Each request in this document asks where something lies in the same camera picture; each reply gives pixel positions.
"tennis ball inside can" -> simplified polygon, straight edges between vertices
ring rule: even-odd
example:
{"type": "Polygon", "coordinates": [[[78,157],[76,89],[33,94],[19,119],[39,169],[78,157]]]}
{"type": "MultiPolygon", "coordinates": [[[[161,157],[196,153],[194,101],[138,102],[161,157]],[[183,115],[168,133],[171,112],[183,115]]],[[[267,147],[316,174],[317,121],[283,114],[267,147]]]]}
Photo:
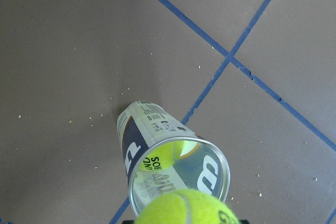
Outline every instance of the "tennis ball inside can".
{"type": "Polygon", "coordinates": [[[140,165],[141,170],[158,172],[171,167],[179,159],[184,141],[165,143],[148,154],[140,165]]]}
{"type": "Polygon", "coordinates": [[[235,214],[217,198],[193,189],[163,194],[149,203],[135,224],[239,224],[235,214]]]}

